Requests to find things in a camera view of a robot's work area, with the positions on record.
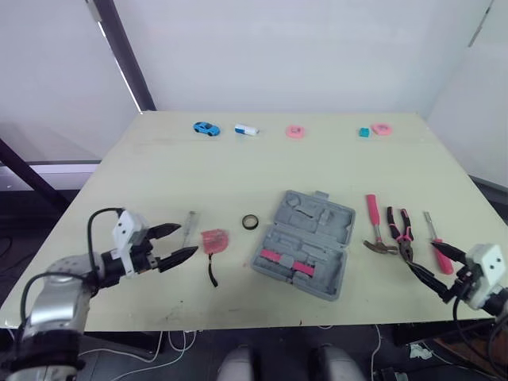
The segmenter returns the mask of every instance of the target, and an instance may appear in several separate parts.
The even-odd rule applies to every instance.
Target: toolbox lid
[[[320,191],[307,195],[289,190],[275,213],[274,223],[330,248],[344,248],[351,240],[355,210],[330,202],[328,197]]]

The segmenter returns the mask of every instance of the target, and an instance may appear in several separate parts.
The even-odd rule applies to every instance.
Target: black ring
[[[256,223],[254,225],[246,225],[245,222],[249,219],[253,218]],[[241,219],[241,224],[246,228],[247,230],[254,230],[257,228],[257,226],[260,224],[260,220],[257,219],[257,217],[254,214],[247,214],[245,217]]]

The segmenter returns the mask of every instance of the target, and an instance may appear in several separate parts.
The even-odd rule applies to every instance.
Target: screwdriver
[[[432,218],[430,218],[429,212],[423,212],[427,223],[429,224],[430,231],[432,232],[432,242],[441,243],[443,240],[437,237],[436,229],[432,223]],[[437,263],[439,264],[439,268],[443,272],[443,274],[450,275],[453,273],[452,261],[444,256],[437,248],[433,247],[434,254],[436,254]]]

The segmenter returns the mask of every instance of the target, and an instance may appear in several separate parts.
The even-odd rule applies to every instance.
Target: white cable
[[[444,358],[442,358],[441,356],[438,356],[431,348],[429,348],[429,346],[424,343],[424,342],[421,342],[421,344],[423,344],[424,347],[426,347],[437,359],[443,361],[445,364],[448,364],[448,365],[452,365],[454,367],[457,367],[457,368],[460,368],[460,369],[465,369],[466,371],[475,371],[476,373],[479,373],[480,375],[484,375],[490,379],[499,379],[498,377],[494,376],[494,375],[489,375],[487,373],[483,373],[482,371],[479,371],[477,369],[474,369],[474,368],[466,368],[466,367],[462,367],[458,364],[454,364],[454,363],[451,363],[447,360],[445,360]]]
[[[375,330],[378,331],[378,346],[375,347],[374,352],[371,356],[371,381],[374,381],[374,356],[381,348],[381,333],[379,332],[379,328],[377,324],[374,324]]]
[[[159,355],[160,342],[162,341],[162,334],[163,334],[163,331],[160,331],[159,344],[157,345],[157,350],[156,350],[155,355],[153,355],[153,357],[151,359],[145,359],[144,357],[136,356],[132,353],[114,351],[113,349],[108,349],[108,348],[91,349],[90,351],[81,352],[79,354],[79,356],[86,355],[87,353],[93,353],[93,352],[108,352],[108,353],[114,353],[115,355],[123,355],[123,356],[132,357],[132,358],[137,359],[139,361],[143,361],[146,364],[150,364],[150,363],[153,363],[156,360],[157,356]]]
[[[167,332],[167,341],[169,341],[169,345],[177,352],[183,352],[183,351],[188,351],[189,349],[191,349],[192,345],[194,345],[194,342],[196,341],[196,335],[197,335],[197,331],[192,331],[192,333],[194,334],[194,336],[192,337],[192,342],[190,343],[190,345],[187,347],[187,348],[176,348],[175,345],[173,344],[173,342],[171,341],[171,331],[168,331]]]
[[[183,347],[185,348],[186,345],[187,345],[187,343],[186,343],[186,338],[185,338],[185,332],[183,332]],[[168,365],[172,365],[172,364],[176,363],[178,360],[180,360],[183,357],[183,353],[185,353],[185,349],[180,352],[180,356],[178,356],[173,361],[170,361],[169,363],[165,363],[165,364],[162,364],[162,365],[157,365],[155,367],[149,367],[149,368],[137,369],[135,371],[129,371],[127,373],[124,373],[123,375],[118,375],[117,377],[115,377],[114,379],[111,379],[110,381],[118,381],[119,379],[123,379],[127,375],[133,375],[133,374],[139,373],[141,371],[151,371],[152,369],[158,369],[158,368],[166,367]]]
[[[433,355],[434,355],[437,359],[439,359],[439,360],[441,360],[441,361],[443,361],[444,363],[447,363],[447,364],[449,364],[449,365],[455,365],[454,363],[450,363],[449,361],[445,360],[444,358],[442,358],[442,357],[438,356],[438,355],[437,355],[437,354],[436,354],[436,353],[435,353],[432,349],[430,349],[430,348],[429,348],[429,346],[428,346],[426,343],[421,342],[421,344],[422,344],[424,347],[426,347],[426,348],[427,348],[427,349],[428,349],[428,350],[429,350],[429,351],[430,351],[430,352],[431,352],[431,353],[432,353],[432,354],[433,354]]]

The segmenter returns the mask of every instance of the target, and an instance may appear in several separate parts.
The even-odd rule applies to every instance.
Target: table
[[[196,121],[219,125],[221,134],[195,133]],[[233,126],[239,122],[259,128],[260,134],[235,133]],[[373,122],[391,123],[394,132],[388,137],[359,137],[359,128]],[[289,124],[304,126],[306,136],[286,137]],[[250,268],[251,256],[288,189],[324,191],[330,201],[356,210],[341,296],[335,302]],[[200,249],[164,274],[150,271],[100,291],[91,301],[87,330],[451,320],[452,306],[420,283],[398,256],[377,254],[362,245],[364,239],[373,240],[364,197],[368,193],[377,194],[382,215],[386,206],[407,208],[416,238],[415,261],[448,285],[452,277],[439,274],[424,210],[432,214],[445,241],[465,250],[495,242],[508,253],[508,228],[417,114],[145,112],[135,118],[53,229],[3,305],[0,322],[18,325],[20,295],[29,277],[60,257],[86,252],[87,219],[107,206],[139,212],[153,225],[184,223],[195,210],[199,217],[192,244],[200,243],[201,231],[216,228],[227,229],[230,242],[226,251],[214,256],[217,289],[210,283],[207,257]],[[256,230],[241,226],[245,214],[259,217]],[[97,251],[113,247],[110,231],[115,221],[114,215],[105,215],[95,222]],[[387,224],[381,228],[386,242],[393,242]],[[180,231],[173,233],[155,243],[154,253],[173,252],[182,241]],[[34,284],[29,306],[40,287]],[[459,309],[461,319],[486,316],[464,306]]]

